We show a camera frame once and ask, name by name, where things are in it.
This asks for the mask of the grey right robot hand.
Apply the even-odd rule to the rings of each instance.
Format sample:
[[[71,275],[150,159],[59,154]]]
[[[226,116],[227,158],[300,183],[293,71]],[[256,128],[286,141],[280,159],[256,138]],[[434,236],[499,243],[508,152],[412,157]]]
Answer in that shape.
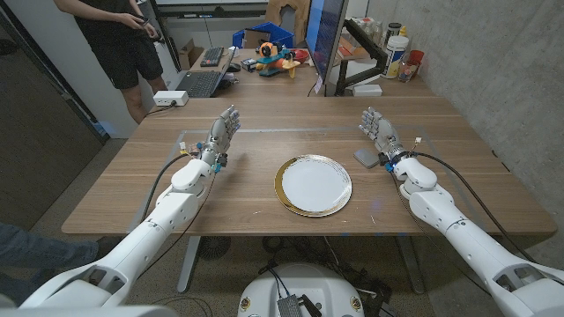
[[[360,130],[373,141],[381,166],[395,166],[407,156],[396,129],[372,107],[362,112]]]

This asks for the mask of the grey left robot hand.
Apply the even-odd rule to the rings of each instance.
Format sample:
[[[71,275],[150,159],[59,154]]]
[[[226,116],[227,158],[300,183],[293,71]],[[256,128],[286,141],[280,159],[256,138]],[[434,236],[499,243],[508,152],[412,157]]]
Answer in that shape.
[[[240,126],[239,111],[232,105],[213,122],[201,150],[200,159],[210,166],[226,167],[230,142]]]

